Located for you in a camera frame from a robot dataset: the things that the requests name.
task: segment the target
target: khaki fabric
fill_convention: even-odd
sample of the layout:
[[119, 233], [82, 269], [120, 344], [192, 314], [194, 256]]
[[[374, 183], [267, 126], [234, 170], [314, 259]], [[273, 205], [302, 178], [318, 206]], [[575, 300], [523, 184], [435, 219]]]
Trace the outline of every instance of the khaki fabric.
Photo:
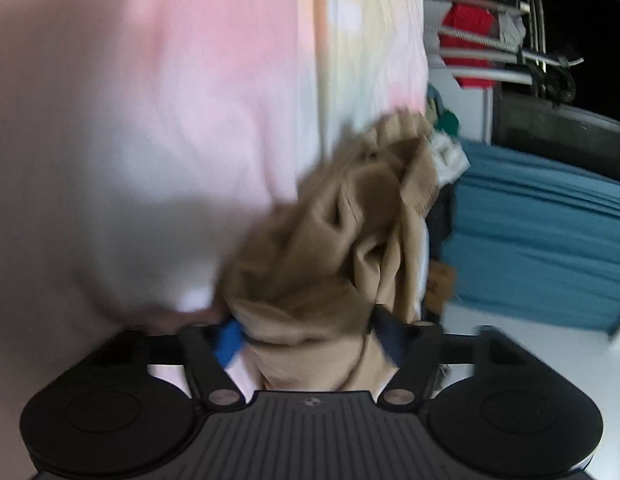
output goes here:
[[223, 280], [268, 388], [370, 390], [392, 371], [367, 326], [414, 319], [424, 222], [437, 196], [429, 124], [400, 112], [348, 141], [252, 235]]

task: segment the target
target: pink fabric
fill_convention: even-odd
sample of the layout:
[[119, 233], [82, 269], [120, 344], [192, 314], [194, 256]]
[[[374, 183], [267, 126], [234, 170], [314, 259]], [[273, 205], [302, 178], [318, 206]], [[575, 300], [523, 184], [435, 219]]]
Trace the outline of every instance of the pink fabric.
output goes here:
[[[1, 479], [33, 472], [17, 425], [33, 393], [145, 307], [207, 306], [223, 260], [343, 126], [423, 109], [419, 0], [397, 0], [405, 23], [376, 16], [395, 41], [348, 29], [351, 59], [318, 67], [342, 27], [311, 41], [327, 3], [303, 1], [0, 0]], [[358, 108], [326, 111], [328, 142], [317, 71], [358, 92], [335, 87]]]

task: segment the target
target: brown cloth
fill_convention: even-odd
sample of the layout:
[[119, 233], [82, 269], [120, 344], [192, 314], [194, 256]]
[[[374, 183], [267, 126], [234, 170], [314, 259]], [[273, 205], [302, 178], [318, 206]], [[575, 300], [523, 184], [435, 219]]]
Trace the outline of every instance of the brown cloth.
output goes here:
[[268, 388], [376, 392], [389, 377], [367, 325], [375, 303], [415, 317], [421, 218], [438, 192], [429, 129], [399, 112], [350, 140], [231, 263], [224, 296]]

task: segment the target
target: white surface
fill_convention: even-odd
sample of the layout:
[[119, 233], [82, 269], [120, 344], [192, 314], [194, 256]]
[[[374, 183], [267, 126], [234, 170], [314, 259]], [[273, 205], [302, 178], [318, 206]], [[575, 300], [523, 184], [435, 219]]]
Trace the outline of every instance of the white surface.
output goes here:
[[480, 325], [494, 325], [589, 395], [603, 416], [604, 433], [588, 473], [596, 480], [620, 480], [620, 351], [610, 346], [606, 334], [511, 319], [456, 305], [447, 306], [443, 325], [447, 332], [465, 334], [474, 333]]
[[[425, 0], [423, 3], [425, 23], [440, 25], [443, 17], [450, 9], [451, 4], [446, 2], [434, 2]], [[439, 49], [439, 38], [436, 34], [425, 32], [423, 42], [426, 51]], [[441, 65], [440, 57], [431, 63]], [[459, 119], [459, 135], [469, 140], [484, 140], [485, 121], [492, 123], [491, 116], [486, 115], [484, 95], [492, 100], [492, 89], [462, 89], [455, 78], [443, 70], [433, 70], [429, 74], [429, 82], [439, 90], [443, 99], [443, 105], [452, 110]]]

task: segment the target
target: brown garment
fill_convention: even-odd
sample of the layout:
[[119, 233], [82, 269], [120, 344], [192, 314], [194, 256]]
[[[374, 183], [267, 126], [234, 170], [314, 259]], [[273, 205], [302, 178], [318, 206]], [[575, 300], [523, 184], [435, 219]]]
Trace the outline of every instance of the brown garment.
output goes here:
[[437, 196], [429, 124], [401, 112], [347, 143], [245, 244], [224, 296], [266, 385], [376, 391], [392, 370], [373, 304], [412, 322], [424, 218]]

